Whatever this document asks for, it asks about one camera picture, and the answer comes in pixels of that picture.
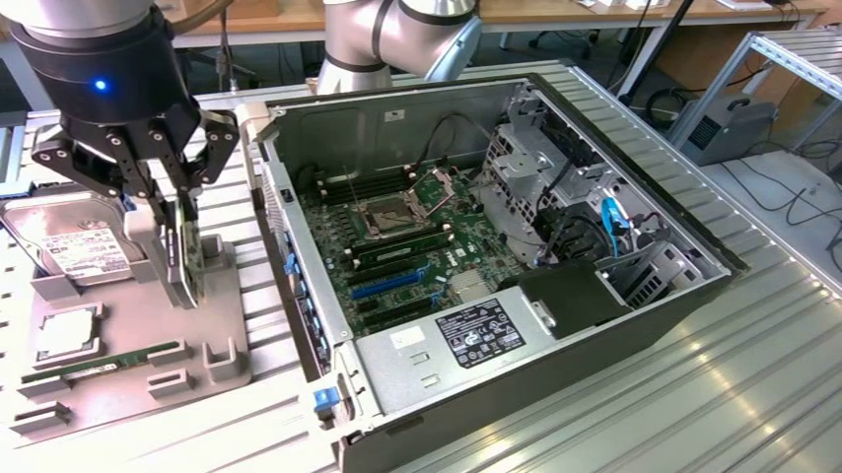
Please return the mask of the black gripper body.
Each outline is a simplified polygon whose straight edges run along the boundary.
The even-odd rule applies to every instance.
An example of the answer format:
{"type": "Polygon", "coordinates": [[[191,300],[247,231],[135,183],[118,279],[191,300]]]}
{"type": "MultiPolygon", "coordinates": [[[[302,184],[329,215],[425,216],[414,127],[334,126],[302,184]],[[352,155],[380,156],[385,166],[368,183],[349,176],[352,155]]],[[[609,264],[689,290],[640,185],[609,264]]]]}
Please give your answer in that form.
{"type": "Polygon", "coordinates": [[[190,141],[199,106],[155,5],[10,5],[7,18],[74,140],[103,144],[119,128],[143,141],[158,124],[175,144],[190,141]]]}

